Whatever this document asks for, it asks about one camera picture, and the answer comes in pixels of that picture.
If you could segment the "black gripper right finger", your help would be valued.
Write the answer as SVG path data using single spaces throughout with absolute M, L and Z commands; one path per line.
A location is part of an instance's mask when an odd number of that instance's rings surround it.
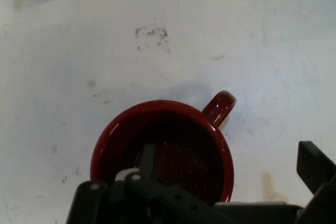
M 312 141 L 298 146 L 297 173 L 313 197 L 296 223 L 335 224 L 335 163 Z

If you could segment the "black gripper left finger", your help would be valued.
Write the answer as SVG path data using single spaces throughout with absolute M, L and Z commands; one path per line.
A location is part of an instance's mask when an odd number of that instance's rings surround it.
M 67 223 L 234 223 L 176 186 L 153 177 L 155 144 L 146 144 L 140 169 L 109 185 L 87 181 L 77 187 Z

